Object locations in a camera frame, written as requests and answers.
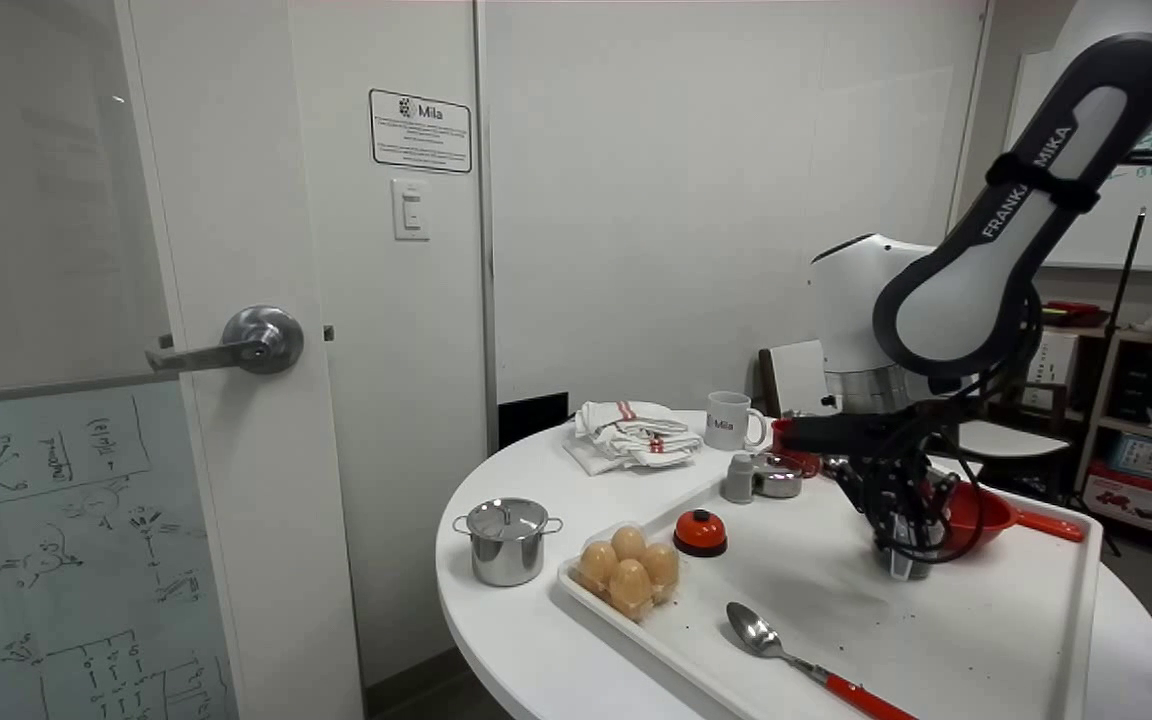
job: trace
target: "door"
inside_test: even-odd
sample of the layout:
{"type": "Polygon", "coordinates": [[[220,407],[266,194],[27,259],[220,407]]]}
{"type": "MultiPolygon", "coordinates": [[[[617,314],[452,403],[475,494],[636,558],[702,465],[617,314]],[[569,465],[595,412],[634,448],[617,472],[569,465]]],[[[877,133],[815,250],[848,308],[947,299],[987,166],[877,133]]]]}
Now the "door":
{"type": "Polygon", "coordinates": [[[5,720],[360,717],[326,332],[280,0],[0,0],[5,720]]]}

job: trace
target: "door handle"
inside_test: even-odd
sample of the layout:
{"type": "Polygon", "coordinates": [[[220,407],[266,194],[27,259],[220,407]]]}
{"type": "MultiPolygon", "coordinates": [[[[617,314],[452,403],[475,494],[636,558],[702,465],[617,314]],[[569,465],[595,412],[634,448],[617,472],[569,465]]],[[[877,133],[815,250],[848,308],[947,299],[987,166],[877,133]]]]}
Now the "door handle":
{"type": "Polygon", "coordinates": [[[303,353],[303,329],[274,304],[251,304],[236,314],[218,347],[201,353],[147,353],[152,371],[204,371],[204,368],[243,368],[251,375],[289,371],[303,353]]]}

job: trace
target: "round white table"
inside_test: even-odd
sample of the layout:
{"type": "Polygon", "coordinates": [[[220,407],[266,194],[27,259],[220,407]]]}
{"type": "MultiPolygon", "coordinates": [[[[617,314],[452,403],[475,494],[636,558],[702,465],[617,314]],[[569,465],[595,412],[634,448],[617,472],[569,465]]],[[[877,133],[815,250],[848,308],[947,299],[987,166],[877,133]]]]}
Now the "round white table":
{"type": "MultiPolygon", "coordinates": [[[[650,522],[711,487],[724,468],[728,456],[705,448],[674,472],[589,477],[569,456],[569,428],[552,428],[495,452],[455,487],[435,532],[442,603],[468,668],[511,717],[711,717],[695,689],[622,653],[612,631],[576,622],[552,580],[589,537],[650,522]],[[455,518],[493,497],[528,497],[564,522],[564,532],[543,539],[543,573],[523,587],[484,587],[473,577],[468,539],[452,532],[455,518]]],[[[1095,586],[1087,720],[1152,720],[1152,617],[1112,570],[1095,586]]]]}

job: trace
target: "wall sign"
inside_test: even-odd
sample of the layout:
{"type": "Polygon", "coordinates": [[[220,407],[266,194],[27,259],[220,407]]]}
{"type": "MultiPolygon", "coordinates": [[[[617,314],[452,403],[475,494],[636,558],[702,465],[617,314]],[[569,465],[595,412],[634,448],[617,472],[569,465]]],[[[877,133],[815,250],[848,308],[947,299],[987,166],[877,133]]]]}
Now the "wall sign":
{"type": "Polygon", "coordinates": [[[373,88],[373,161],[396,167],[468,172],[473,113],[463,106],[373,88]]]}

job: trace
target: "white plate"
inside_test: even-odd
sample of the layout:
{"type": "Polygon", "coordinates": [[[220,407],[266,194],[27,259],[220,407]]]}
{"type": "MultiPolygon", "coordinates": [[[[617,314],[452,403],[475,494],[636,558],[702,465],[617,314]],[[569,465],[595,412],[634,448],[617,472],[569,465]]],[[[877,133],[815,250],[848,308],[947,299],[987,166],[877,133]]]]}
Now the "white plate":
{"type": "MultiPolygon", "coordinates": [[[[801,501],[728,505],[711,494],[685,508],[728,522],[728,554],[685,558],[674,603],[627,623],[569,573],[560,593],[734,717],[804,720],[857,717],[788,666],[752,659],[724,636],[724,603],[769,617],[791,653],[870,686],[886,700],[932,720],[1084,717],[1099,526],[1007,497],[1087,527],[1084,543],[1007,527],[980,558],[939,566],[922,586],[891,586],[870,554],[870,526],[832,480],[809,480],[801,501]]],[[[670,539],[685,508],[643,526],[670,539]]]]}

